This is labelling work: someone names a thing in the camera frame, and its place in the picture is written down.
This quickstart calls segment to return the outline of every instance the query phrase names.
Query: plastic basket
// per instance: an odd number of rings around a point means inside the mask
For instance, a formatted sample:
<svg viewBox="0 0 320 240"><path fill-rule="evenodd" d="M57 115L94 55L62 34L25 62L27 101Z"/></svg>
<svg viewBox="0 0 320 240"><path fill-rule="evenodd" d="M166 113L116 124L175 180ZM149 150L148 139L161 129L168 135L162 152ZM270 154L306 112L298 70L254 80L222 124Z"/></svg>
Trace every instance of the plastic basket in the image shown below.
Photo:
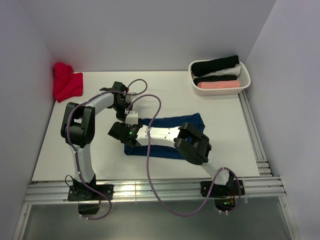
<svg viewBox="0 0 320 240"><path fill-rule="evenodd" d="M194 63L198 62L205 62L205 61L210 61L210 60L198 60L198 61L193 61L189 65L189 77L191 81L191 85L194 89L195 94L199 96L216 96L216 95L232 95L232 94L239 94L243 89L247 88L251 84L251 79L249 72L246 68L246 66L242 63L239 62L239 65L241 67L240 75L238 76L239 81L241 82L241 87L234 87L234 88L219 88L219 89L202 89L200 87L197 87L194 83L194 76L191 71L191 66Z"/></svg>

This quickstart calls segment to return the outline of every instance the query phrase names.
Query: navy blue towel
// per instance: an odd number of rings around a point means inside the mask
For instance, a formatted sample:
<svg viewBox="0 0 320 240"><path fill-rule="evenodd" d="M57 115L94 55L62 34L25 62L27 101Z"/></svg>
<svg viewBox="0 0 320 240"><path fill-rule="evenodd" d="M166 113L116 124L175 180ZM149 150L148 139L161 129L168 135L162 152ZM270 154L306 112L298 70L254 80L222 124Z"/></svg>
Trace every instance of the navy blue towel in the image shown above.
<svg viewBox="0 0 320 240"><path fill-rule="evenodd" d="M139 118L138 122L142 125L148 125L151 121L151 118ZM202 121L202 118L199 113L187 116L174 116L174 117L165 117L165 118L156 118L152 127L155 128L174 128L179 127L183 123L189 123L194 125L201 132L205 129L205 124ZM124 146L124 153L126 155L135 155L135 156L147 156L148 146L135 146L129 147ZM174 148L169 146L159 146L151 145L150 148L150 157L165 158L165 159L184 159L183 156Z"/></svg>

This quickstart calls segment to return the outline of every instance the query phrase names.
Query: folded towel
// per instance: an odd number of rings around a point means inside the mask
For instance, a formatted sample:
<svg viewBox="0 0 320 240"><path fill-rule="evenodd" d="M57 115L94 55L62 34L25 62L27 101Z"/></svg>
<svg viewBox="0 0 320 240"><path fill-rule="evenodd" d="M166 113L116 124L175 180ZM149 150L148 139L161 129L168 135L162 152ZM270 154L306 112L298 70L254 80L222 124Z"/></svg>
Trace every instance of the folded towel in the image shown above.
<svg viewBox="0 0 320 240"><path fill-rule="evenodd" d="M220 70L220 71L210 72L210 73L202 76L202 78L210 77L210 76L223 76L223 75L236 75L236 76L239 76L240 72L241 72L241 67L240 67L239 64L237 64L235 67L232 67L232 68L227 68L227 69Z"/></svg>
<svg viewBox="0 0 320 240"><path fill-rule="evenodd" d="M141 119L139 118L138 123L142 125L148 125L150 123L150 118ZM165 117L156 118L152 127L155 128L174 128L179 127L183 123L190 123L194 125L201 132L204 131L205 125L199 113L186 116L175 116L175 117ZM126 155L135 156L147 156L148 146L135 146L129 147L124 146L124 153ZM185 159L174 147L169 146L159 146L151 145L150 157L165 158L165 159Z"/></svg>
<svg viewBox="0 0 320 240"><path fill-rule="evenodd" d="M197 77L193 80L194 84L197 86L198 83L202 82L219 82L219 81L233 81L237 80L236 75L223 75L223 76L204 76Z"/></svg>
<svg viewBox="0 0 320 240"><path fill-rule="evenodd" d="M239 64L239 57L234 55L210 61L195 62L191 66L191 71L194 76L202 77L216 71L234 68L237 64Z"/></svg>
<svg viewBox="0 0 320 240"><path fill-rule="evenodd" d="M83 74L75 73L70 65L57 62L54 65L53 97L61 103L84 92Z"/></svg>
<svg viewBox="0 0 320 240"><path fill-rule="evenodd" d="M199 82L197 86L201 89L232 89L241 87L241 82L239 80Z"/></svg>

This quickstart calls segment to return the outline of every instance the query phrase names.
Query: wall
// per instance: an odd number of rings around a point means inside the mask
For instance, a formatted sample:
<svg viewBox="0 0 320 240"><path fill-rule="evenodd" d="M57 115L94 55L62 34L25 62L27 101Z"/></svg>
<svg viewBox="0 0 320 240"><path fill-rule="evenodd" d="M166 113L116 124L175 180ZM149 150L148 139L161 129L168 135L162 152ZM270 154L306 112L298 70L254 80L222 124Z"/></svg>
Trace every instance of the wall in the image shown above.
<svg viewBox="0 0 320 240"><path fill-rule="evenodd" d="M267 158L306 240L320 236L319 12L318 0L277 0L246 61Z"/></svg>
<svg viewBox="0 0 320 240"><path fill-rule="evenodd" d="M52 111L53 57L18 0L0 1L0 238L11 239Z"/></svg>
<svg viewBox="0 0 320 240"><path fill-rule="evenodd" d="M160 71L233 54L245 62L276 0L21 2L76 71Z"/></svg>

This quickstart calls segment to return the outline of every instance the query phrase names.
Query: red cloth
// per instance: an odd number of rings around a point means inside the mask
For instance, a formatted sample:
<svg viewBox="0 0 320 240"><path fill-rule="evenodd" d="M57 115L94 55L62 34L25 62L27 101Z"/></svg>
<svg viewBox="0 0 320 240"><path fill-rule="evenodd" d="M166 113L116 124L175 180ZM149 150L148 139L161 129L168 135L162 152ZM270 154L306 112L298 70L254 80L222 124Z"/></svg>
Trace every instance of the red cloth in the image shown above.
<svg viewBox="0 0 320 240"><path fill-rule="evenodd" d="M80 97L83 93L82 72L74 73L72 66L57 62L54 65L53 97L58 103L71 97Z"/></svg>

